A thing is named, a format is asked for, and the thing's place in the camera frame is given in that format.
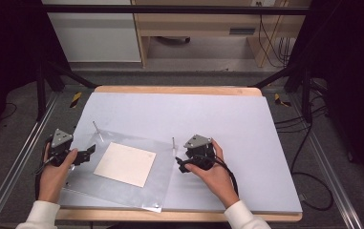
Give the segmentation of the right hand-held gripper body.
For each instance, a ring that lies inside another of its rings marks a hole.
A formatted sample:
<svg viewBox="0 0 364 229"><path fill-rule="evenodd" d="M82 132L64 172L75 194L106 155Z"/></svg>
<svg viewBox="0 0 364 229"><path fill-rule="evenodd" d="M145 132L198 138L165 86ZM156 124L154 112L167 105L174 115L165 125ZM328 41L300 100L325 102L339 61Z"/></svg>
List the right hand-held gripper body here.
<svg viewBox="0 0 364 229"><path fill-rule="evenodd" d="M184 161L185 165L193 164L206 171L213 167L216 154L210 138L193 135L184 147L187 149L185 154L188 157L188 160Z"/></svg>

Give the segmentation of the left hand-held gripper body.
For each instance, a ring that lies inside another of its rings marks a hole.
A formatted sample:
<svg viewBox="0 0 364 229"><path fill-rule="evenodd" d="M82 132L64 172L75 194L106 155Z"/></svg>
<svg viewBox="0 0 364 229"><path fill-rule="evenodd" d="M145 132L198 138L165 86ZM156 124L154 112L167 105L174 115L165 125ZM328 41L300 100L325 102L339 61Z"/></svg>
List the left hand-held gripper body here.
<svg viewBox="0 0 364 229"><path fill-rule="evenodd" d="M59 167L69 154L73 140L74 137L71 134L56 129L47 140L49 146L47 150L48 162L54 167Z"/></svg>

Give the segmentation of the paper picture card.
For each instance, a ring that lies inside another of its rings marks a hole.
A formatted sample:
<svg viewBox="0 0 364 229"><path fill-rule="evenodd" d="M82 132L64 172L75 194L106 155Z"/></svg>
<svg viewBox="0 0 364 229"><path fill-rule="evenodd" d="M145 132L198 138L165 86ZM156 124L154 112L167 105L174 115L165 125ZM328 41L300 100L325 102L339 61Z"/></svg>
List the paper picture card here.
<svg viewBox="0 0 364 229"><path fill-rule="evenodd" d="M155 158L155 153L112 142L94 174L142 188Z"/></svg>

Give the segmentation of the clear acrylic photo frame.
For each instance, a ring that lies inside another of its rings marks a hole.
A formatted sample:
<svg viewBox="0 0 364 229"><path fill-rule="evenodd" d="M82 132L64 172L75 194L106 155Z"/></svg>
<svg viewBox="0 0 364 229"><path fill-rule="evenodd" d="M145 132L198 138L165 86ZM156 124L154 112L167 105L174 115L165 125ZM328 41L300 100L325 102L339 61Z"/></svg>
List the clear acrylic photo frame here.
<svg viewBox="0 0 364 229"><path fill-rule="evenodd" d="M140 208L159 213L175 164L178 150L176 139L166 135L161 139L151 135L128 135L96 128L92 124L79 123L74 133L74 148L96 145L91 159L72 169L62 191L60 203L66 207L91 208ZM110 143L122 144L156 154L155 161L145 185L115 181L94 174Z"/></svg>

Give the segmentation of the person's left hand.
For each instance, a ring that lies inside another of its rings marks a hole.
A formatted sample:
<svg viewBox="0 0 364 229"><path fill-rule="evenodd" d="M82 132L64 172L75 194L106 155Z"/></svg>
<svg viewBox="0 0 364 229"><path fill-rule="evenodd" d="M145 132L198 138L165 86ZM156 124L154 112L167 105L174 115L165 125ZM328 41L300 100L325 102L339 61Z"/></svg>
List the person's left hand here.
<svg viewBox="0 0 364 229"><path fill-rule="evenodd" d="M46 165L39 181L38 200L58 203L69 169L77 156L77 148L72 149L59 167Z"/></svg>

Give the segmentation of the person's right hand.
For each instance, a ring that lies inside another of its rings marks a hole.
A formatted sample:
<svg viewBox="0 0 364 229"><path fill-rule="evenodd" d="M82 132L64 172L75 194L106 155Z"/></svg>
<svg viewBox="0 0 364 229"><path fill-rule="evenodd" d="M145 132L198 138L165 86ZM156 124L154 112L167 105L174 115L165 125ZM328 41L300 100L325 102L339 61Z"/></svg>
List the person's right hand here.
<svg viewBox="0 0 364 229"><path fill-rule="evenodd" d="M227 209L240 199L234 190L229 172L224 168L225 162L222 148L215 139L212 139L211 143L213 144L217 159L217 162L211 169L206 171L193 164L186 164L185 168L198 176Z"/></svg>

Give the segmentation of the black metal stand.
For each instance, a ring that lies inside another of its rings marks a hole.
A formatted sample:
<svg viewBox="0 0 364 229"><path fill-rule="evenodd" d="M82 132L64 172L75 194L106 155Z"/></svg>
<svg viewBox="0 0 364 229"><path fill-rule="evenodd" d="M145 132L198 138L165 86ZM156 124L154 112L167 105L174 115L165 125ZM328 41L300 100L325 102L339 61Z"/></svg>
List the black metal stand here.
<svg viewBox="0 0 364 229"><path fill-rule="evenodd" d="M48 83L54 92L62 92L65 89L65 84L61 79L62 75L70 77L80 85L88 89L95 89L97 84L73 73L69 69L65 69L52 61L42 61L36 72L36 89L37 89L37 121L39 121L47 112L46 90L45 83Z"/></svg>
<svg viewBox="0 0 364 229"><path fill-rule="evenodd" d="M283 70L274 73L272 76L254 84L253 88L262 89L266 85L285 76L288 77L288 80L284 85L284 89L287 93L295 93L298 89L301 89L301 115L308 123L311 123L312 117L310 111L310 71L304 65L288 65Z"/></svg>

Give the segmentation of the black curtain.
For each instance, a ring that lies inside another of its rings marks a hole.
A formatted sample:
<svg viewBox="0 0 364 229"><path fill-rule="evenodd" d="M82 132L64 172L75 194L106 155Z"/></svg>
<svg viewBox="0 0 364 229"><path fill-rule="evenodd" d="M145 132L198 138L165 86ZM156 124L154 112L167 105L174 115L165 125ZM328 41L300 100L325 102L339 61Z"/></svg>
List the black curtain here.
<svg viewBox="0 0 364 229"><path fill-rule="evenodd" d="M10 91L36 79L43 61L70 65L42 0L0 0L0 117Z"/></svg>
<svg viewBox="0 0 364 229"><path fill-rule="evenodd" d="M348 149L364 165L364 0L311 0L293 58L316 33L310 73L327 82L327 104Z"/></svg>

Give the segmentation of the white cabinet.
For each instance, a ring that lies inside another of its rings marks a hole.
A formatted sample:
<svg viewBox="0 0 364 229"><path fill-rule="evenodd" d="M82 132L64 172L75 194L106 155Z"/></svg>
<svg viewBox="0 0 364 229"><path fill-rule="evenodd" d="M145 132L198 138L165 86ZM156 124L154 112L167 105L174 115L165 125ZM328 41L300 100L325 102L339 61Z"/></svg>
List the white cabinet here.
<svg viewBox="0 0 364 229"><path fill-rule="evenodd" d="M49 12L70 63L140 62L132 13Z"/></svg>

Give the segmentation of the grey desk label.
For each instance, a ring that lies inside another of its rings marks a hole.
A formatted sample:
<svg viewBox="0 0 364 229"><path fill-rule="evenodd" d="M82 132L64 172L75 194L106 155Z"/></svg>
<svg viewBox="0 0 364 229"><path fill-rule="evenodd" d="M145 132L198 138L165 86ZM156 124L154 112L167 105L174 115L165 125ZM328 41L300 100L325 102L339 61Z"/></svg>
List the grey desk label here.
<svg viewBox="0 0 364 229"><path fill-rule="evenodd" d="M255 28L230 28L230 35L253 35L256 32Z"/></svg>

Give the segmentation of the wooden desk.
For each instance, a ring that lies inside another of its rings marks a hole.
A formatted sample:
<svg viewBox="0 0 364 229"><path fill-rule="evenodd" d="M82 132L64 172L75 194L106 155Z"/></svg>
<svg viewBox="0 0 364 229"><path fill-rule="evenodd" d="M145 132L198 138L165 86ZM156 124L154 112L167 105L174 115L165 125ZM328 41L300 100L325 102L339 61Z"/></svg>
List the wooden desk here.
<svg viewBox="0 0 364 229"><path fill-rule="evenodd" d="M134 6L222 6L222 7L308 7L312 0L131 0ZM136 13L137 31L142 39L141 53L147 54L147 39L154 36L242 36L247 39L258 67L277 53L275 41L297 38L303 15L244 14L158 14ZM253 35L230 35L230 28L255 28Z"/></svg>

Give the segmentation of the black horizontal bar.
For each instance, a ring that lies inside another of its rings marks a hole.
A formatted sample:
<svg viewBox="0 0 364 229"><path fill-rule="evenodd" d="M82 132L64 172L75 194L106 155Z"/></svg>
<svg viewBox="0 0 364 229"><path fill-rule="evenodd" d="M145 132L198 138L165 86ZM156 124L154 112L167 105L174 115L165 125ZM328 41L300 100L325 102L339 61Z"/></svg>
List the black horizontal bar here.
<svg viewBox="0 0 364 229"><path fill-rule="evenodd" d="M177 13L177 14L247 14L307 15L309 8L218 7L218 6L126 6L126 5L43 5L46 12L67 13Z"/></svg>

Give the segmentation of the aluminium rail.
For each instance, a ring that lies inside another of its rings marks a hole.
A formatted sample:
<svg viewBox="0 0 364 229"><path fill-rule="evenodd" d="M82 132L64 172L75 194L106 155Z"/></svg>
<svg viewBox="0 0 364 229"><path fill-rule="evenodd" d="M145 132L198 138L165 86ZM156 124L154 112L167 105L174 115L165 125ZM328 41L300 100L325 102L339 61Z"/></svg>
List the aluminium rail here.
<svg viewBox="0 0 364 229"><path fill-rule="evenodd" d="M17 158L12 164L9 172L3 180L0 186L0 213L6 204L15 183L21 175L23 168L25 167L28 158L32 154L32 150L35 147L39 137L41 136L50 116L54 110L57 99L60 97L59 93L51 93L49 101L46 105L46 111L44 114L34 123L32 130L27 137L24 145L22 146Z"/></svg>
<svg viewBox="0 0 364 229"><path fill-rule="evenodd" d="M310 147L310 151L313 154L323 177L323 182L331 192L332 203L336 206L347 229L364 229L359 215L356 213L342 182L326 156L322 143L312 129L313 122L308 123L301 115L300 97L297 94L289 94L289 100L292 104L293 110L300 116L300 123L302 127L300 133L304 136L297 153L301 152L304 145L308 145Z"/></svg>

